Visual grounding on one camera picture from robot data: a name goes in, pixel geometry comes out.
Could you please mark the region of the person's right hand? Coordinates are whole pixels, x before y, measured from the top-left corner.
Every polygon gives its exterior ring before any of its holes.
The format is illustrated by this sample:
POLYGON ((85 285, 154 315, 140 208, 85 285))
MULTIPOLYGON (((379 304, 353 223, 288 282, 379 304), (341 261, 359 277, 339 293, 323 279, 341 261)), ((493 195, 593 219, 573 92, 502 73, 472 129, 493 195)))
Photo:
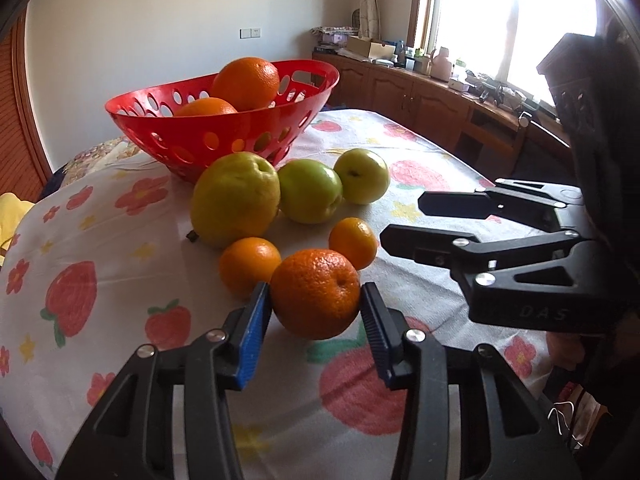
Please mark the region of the person's right hand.
POLYGON ((555 366, 574 370, 585 359, 585 348, 577 334, 546 333, 546 341, 555 366))

